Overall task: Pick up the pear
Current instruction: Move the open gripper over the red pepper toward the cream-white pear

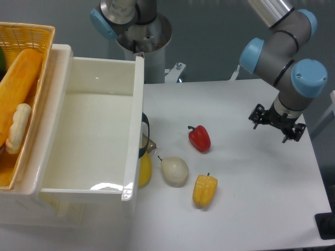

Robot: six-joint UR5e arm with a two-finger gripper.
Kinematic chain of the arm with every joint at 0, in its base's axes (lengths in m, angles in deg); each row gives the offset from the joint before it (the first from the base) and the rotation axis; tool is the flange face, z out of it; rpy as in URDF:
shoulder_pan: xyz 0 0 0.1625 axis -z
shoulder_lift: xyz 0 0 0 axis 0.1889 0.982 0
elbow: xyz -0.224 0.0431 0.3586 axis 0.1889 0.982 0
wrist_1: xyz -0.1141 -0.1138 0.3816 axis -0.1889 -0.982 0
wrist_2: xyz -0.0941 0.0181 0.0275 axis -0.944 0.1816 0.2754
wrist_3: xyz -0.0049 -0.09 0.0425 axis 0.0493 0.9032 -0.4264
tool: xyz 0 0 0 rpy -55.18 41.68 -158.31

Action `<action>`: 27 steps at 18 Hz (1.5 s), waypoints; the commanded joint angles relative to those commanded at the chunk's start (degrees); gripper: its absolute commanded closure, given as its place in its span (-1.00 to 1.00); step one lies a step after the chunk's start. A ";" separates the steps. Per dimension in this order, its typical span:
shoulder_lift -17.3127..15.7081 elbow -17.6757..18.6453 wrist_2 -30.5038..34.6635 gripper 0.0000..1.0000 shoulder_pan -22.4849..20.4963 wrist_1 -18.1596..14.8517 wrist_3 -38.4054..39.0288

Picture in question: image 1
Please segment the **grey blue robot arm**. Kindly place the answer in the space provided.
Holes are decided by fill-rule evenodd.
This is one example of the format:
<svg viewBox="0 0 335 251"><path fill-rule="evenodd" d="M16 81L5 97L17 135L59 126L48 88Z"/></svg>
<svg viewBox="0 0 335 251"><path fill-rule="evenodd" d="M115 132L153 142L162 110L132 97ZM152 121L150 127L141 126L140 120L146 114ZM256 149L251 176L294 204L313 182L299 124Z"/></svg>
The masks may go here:
<svg viewBox="0 0 335 251"><path fill-rule="evenodd" d="M328 73L318 61L294 60L294 55L317 30L317 19L289 1L249 1L271 30L268 40L252 39L243 49L239 64L278 90L269 109L257 105L249 116L255 126L271 125L284 140L299 141L306 126L297 119L325 86ZM165 47L172 36L170 22L157 11L156 1L100 1L90 12L95 29L116 40L125 57L144 57L144 81L164 83Z"/></svg>

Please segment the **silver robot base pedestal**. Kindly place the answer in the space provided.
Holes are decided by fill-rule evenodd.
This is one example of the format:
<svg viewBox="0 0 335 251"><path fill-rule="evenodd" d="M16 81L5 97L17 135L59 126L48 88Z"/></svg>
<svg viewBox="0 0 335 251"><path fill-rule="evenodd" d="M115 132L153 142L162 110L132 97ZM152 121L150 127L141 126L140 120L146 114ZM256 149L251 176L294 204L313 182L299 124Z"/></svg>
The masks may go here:
<svg viewBox="0 0 335 251"><path fill-rule="evenodd" d="M165 82L165 48L172 37L169 20L158 13L155 20L146 25L133 25L117 39L125 59L144 58L144 82L161 84Z"/></svg>

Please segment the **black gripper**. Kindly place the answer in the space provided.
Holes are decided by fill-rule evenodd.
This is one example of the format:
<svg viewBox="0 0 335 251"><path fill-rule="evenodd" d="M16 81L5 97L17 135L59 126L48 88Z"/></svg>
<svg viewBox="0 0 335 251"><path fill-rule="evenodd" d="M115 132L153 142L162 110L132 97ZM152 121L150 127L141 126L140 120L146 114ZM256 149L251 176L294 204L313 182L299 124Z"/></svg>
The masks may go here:
<svg viewBox="0 0 335 251"><path fill-rule="evenodd" d="M285 143L288 140L298 142L306 129L304 123L296 123L298 118L291 118L286 112L280 115L275 110L274 105L272 105L269 110L266 110L261 104L257 104L250 113L248 119L252 121L254 130L260 124L268 124L280 129L284 134L282 143Z"/></svg>

